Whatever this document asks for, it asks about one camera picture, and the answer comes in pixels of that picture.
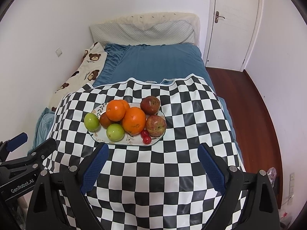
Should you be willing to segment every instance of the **door handle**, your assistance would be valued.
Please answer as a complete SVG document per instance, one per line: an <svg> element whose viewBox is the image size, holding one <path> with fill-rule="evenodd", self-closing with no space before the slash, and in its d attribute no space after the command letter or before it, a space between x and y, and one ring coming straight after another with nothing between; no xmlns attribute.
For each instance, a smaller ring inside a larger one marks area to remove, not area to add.
<svg viewBox="0 0 307 230"><path fill-rule="evenodd" d="M218 23L218 22L219 22L219 17L222 17L222 18L225 19L225 17L220 16L220 13L219 13L218 11L216 11L216 13L215 13L215 20L214 20L215 23Z"/></svg>

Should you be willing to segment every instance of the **door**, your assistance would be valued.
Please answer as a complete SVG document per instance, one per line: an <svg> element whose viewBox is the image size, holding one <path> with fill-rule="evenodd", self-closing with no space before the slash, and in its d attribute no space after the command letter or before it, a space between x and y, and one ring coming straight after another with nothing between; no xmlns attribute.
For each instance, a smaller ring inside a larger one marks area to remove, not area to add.
<svg viewBox="0 0 307 230"><path fill-rule="evenodd" d="M215 0L206 67L239 71L255 28L259 0Z"/></svg>

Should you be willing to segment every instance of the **checkered tablecloth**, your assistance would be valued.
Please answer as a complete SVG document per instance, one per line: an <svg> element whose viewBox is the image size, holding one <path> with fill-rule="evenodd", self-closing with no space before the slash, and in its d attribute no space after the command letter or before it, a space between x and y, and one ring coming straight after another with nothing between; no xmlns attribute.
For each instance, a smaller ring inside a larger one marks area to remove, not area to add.
<svg viewBox="0 0 307 230"><path fill-rule="evenodd" d="M202 78L193 74L171 85L129 79L96 88L85 85L66 95L49 133L56 139L58 149L43 164L52 172L79 165L96 146L84 126L84 116L113 99L140 103L149 95L161 101L166 117L162 140L152 146L109 145L109 159L86 197L106 230L200 230L221 195L206 177L197 147L207 143L229 166L241 167L217 96ZM235 226L244 201L245 193L241 193L226 229ZM71 226L78 227L64 192L62 202Z"/></svg>

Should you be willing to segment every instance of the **white floral plate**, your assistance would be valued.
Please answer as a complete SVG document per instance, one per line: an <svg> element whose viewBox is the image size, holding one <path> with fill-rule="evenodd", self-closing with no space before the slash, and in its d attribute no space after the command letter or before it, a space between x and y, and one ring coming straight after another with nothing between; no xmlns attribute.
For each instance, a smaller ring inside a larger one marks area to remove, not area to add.
<svg viewBox="0 0 307 230"><path fill-rule="evenodd" d="M100 118L101 114L103 114L106 111L106 106L108 103L103 103L100 106L96 107L92 113L95 114L98 118ZM130 107L138 107L140 108L140 104L139 103L129 103ZM165 115L163 112L158 111L157 113L158 116L161 116L164 120L165 120ZM159 136L159 137L151 137L152 141L150 144L144 144L143 143L143 139L141 137L140 134L137 134L135 136L131 136L130 134L128 134L127 132L125 133L124 137L122 138L122 140L117 141L117 142L113 142L110 141L110 139L108 139L107 135L106 135L106 128L99 126L99 129L97 131L91 132L89 131L91 137L99 143L106 143L106 144L119 144L119 145L134 145L134 146L150 146L155 144L156 142L158 142L163 136Z"/></svg>

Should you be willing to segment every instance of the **silver bolt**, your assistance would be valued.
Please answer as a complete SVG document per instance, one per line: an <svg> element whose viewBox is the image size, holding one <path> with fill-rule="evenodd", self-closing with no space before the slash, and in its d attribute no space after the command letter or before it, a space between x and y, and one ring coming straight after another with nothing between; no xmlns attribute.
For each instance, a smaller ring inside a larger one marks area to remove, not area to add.
<svg viewBox="0 0 307 230"><path fill-rule="evenodd" d="M232 172L236 172L238 169L237 169L236 166L230 166L229 170L232 171Z"/></svg>
<svg viewBox="0 0 307 230"><path fill-rule="evenodd" d="M42 170L42 171L40 172L40 174L41 174L42 176L47 175L47 173L48 173L48 171L47 171L47 170Z"/></svg>
<svg viewBox="0 0 307 230"><path fill-rule="evenodd" d="M265 176L267 173L264 170L260 170L259 174Z"/></svg>
<svg viewBox="0 0 307 230"><path fill-rule="evenodd" d="M77 166L71 166L71 167L69 168L69 171L74 172L74 171L76 171L77 169L78 169Z"/></svg>

